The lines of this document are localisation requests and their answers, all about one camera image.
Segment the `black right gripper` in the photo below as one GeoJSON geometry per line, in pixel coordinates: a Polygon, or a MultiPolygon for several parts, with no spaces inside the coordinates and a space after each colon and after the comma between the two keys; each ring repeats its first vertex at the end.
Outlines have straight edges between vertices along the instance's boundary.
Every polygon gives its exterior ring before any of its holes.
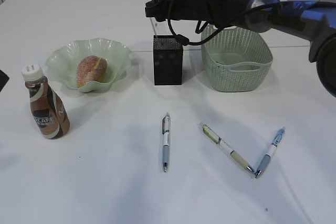
{"type": "Polygon", "coordinates": [[[158,22],[167,19],[214,22],[208,0],[151,0],[145,4],[145,16],[158,22]]]}

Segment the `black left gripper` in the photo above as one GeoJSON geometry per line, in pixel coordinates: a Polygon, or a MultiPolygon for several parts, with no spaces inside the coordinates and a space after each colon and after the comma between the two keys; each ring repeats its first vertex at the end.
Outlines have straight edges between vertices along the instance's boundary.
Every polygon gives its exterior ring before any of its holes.
{"type": "Polygon", "coordinates": [[[9,76],[0,70],[0,91],[6,86],[7,82],[9,81],[9,76]]]}

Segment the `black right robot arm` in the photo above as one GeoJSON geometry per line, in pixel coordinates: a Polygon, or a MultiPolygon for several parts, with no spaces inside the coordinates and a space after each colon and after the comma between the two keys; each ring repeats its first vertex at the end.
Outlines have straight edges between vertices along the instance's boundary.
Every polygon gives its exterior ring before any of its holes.
{"type": "Polygon", "coordinates": [[[195,20],[214,25],[216,31],[199,42],[170,32],[184,46],[207,43],[223,29],[237,26],[264,33],[269,29],[310,42],[309,61],[316,63],[324,88],[335,95],[335,4],[315,1],[280,0],[151,0],[145,5],[146,17],[157,22],[195,20]]]}

